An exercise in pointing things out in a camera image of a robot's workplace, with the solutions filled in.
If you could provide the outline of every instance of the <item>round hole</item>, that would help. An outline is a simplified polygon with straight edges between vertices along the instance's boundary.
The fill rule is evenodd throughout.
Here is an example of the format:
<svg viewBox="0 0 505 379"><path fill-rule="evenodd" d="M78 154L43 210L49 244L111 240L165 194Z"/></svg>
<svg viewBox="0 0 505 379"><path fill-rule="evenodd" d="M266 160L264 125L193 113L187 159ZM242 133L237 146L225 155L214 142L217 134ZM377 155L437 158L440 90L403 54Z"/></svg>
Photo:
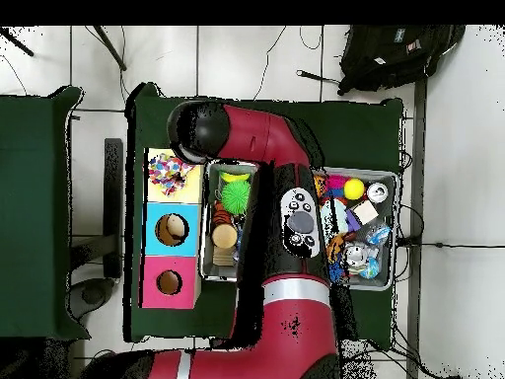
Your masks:
<svg viewBox="0 0 505 379"><path fill-rule="evenodd" d="M166 295L176 295L182 288L180 274L173 270L166 270L156 279L158 290Z"/></svg>
<svg viewBox="0 0 505 379"><path fill-rule="evenodd" d="M163 215L155 227L156 238L166 246L180 246L189 234L189 224L180 215Z"/></svg>

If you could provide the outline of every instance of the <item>plastic container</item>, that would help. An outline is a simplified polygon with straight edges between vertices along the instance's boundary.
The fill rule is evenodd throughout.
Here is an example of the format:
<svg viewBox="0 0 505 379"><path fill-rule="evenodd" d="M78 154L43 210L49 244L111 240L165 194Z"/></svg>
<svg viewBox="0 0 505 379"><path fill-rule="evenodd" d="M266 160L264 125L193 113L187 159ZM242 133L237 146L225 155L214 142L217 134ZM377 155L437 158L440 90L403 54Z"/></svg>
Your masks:
<svg viewBox="0 0 505 379"><path fill-rule="evenodd" d="M393 172L379 172L357 169L339 169L333 167L324 167L322 170L313 170L314 175L328 176L341 175L348 178L357 178L365 183L381 183L388 188L388 197L381 203L374 204L379 213L378 219L384 219L391 227L390 237L379 252L381 271L372 278L367 279L360 275L352 275L349 277L347 284L351 289L360 290L386 290L395 279L395 254L397 240L397 224L399 210L399 178ZM356 241L366 243L365 227L357 232Z"/></svg>
<svg viewBox="0 0 505 379"><path fill-rule="evenodd" d="M212 262L214 256L214 243L210 237L210 223L212 215L212 207L217 200L216 190L222 190L226 184L219 173L221 171L230 173L231 175L244 175L251 174L250 181L253 178L257 166L253 163L238 162L237 165L233 164L220 164L219 162L210 162L205 167L205 182L207 187L204 190L204 207L202 209L202 224L200 235L200 259L199 270L200 275L207 280L228 280L237 281L237 264L233 266L215 265Z"/></svg>

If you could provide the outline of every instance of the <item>black backpack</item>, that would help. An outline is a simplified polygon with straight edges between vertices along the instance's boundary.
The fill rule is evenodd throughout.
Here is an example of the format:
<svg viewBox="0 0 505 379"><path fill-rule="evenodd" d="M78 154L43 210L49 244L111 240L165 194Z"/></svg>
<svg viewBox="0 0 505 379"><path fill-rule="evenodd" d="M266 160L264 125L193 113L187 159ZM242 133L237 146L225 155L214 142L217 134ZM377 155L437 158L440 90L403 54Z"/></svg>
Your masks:
<svg viewBox="0 0 505 379"><path fill-rule="evenodd" d="M352 25L340 61L338 95L376 92L432 76L440 57L461 40L465 25Z"/></svg>

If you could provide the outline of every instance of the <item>yellow ball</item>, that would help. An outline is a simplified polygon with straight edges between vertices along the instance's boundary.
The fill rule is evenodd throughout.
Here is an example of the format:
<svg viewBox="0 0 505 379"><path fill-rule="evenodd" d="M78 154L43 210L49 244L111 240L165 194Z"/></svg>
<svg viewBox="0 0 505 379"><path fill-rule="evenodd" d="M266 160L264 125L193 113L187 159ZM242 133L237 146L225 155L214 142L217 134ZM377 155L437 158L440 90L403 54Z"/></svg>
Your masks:
<svg viewBox="0 0 505 379"><path fill-rule="evenodd" d="M365 185L359 179L349 179L343 186L343 195L350 200L357 200L365 192Z"/></svg>

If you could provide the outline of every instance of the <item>pink box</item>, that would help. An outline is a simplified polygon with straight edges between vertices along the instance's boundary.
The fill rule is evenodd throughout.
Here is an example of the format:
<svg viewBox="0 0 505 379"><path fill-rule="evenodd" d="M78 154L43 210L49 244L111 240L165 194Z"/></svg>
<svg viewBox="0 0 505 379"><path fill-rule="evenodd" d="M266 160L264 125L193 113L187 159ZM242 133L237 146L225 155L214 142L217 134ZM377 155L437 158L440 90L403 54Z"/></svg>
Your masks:
<svg viewBox="0 0 505 379"><path fill-rule="evenodd" d="M171 308L190 310L200 294L200 276L196 257L146 256L141 308ZM180 291L167 295L158 288L158 276L166 270L179 274Z"/></svg>

